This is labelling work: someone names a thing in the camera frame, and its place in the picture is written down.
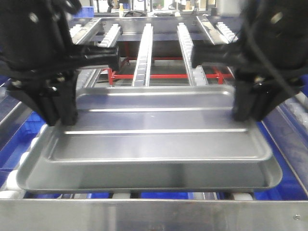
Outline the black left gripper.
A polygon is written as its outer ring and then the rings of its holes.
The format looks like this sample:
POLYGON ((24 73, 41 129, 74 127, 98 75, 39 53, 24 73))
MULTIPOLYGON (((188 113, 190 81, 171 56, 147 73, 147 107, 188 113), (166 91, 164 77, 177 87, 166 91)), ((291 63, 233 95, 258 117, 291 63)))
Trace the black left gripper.
POLYGON ((77 121, 76 86, 79 72, 60 69, 69 56, 74 68, 108 65, 120 69, 119 47, 73 45, 66 14, 81 9, 78 0, 2 0, 0 2, 0 74, 11 80, 7 92, 48 126, 77 121), (34 78, 42 71, 41 79, 34 78))

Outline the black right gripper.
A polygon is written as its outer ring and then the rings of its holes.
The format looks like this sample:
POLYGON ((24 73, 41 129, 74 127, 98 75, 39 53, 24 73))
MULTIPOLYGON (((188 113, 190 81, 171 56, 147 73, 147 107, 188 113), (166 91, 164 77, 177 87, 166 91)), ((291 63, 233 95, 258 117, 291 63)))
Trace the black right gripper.
MULTIPOLYGON (((233 119, 263 120, 279 104, 298 94, 308 73, 308 2, 306 0, 246 0, 242 4, 239 44, 252 64, 235 70, 233 119), (267 68, 276 70, 292 93, 281 87, 267 68)), ((191 63, 240 66, 238 43, 195 44, 191 63)))

